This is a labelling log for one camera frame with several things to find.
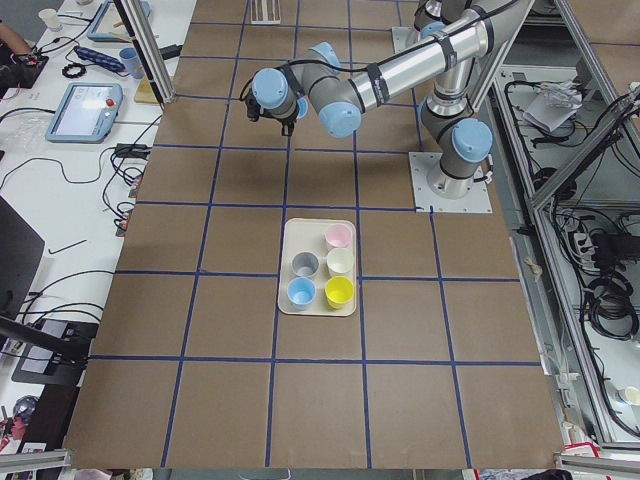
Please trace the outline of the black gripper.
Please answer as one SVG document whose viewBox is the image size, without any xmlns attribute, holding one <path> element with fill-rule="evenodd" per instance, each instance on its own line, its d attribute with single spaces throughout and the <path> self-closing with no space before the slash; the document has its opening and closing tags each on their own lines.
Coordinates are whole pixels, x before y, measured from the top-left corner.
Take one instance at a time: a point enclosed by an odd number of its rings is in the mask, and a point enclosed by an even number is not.
<svg viewBox="0 0 640 480">
<path fill-rule="evenodd" d="M 244 99 L 246 115 L 249 121 L 258 121 L 265 117 L 264 108 L 256 100 L 252 93 L 248 93 Z"/>
</svg>

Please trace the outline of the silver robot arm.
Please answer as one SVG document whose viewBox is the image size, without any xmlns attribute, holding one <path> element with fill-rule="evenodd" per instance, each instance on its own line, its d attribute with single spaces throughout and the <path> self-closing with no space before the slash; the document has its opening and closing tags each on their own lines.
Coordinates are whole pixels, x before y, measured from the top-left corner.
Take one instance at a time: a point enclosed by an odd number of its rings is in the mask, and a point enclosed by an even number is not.
<svg viewBox="0 0 640 480">
<path fill-rule="evenodd" d="M 467 0 L 420 0 L 414 13 L 414 29 L 419 38 L 443 28 L 461 18 L 471 5 Z"/>
<path fill-rule="evenodd" d="M 433 89 L 420 108 L 422 124 L 441 149 L 429 180 L 436 193 L 468 187 L 488 157 L 493 134 L 474 116 L 468 87 L 475 62 L 497 62 L 497 52 L 519 32 L 531 9 L 528 1 L 444 1 L 439 25 L 416 24 L 417 41 L 400 52 L 350 71 L 348 78 L 327 42 L 275 68 L 263 68 L 247 81 L 240 101 L 247 117 L 276 120 L 292 134 L 306 99 L 328 134 L 351 136 L 363 116 L 426 82 Z"/>
</svg>

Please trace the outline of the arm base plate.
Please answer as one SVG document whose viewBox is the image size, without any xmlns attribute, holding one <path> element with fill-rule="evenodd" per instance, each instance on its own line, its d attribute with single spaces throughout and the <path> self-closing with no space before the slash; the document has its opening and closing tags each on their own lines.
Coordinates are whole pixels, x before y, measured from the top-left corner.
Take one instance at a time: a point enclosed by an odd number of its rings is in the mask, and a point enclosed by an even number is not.
<svg viewBox="0 0 640 480">
<path fill-rule="evenodd" d="M 474 179 L 468 181 L 468 189 L 461 198 L 445 198 L 432 187 L 439 167 L 439 152 L 410 152 L 409 165 L 412 181 L 414 205 L 417 212 L 423 213 L 455 213 L 455 214 L 490 214 L 491 201 L 488 184 L 483 180 L 481 167 L 476 169 Z"/>
<path fill-rule="evenodd" d="M 420 33 L 414 27 L 395 26 L 391 29 L 392 43 L 395 53 L 399 53 L 420 39 Z"/>
</svg>

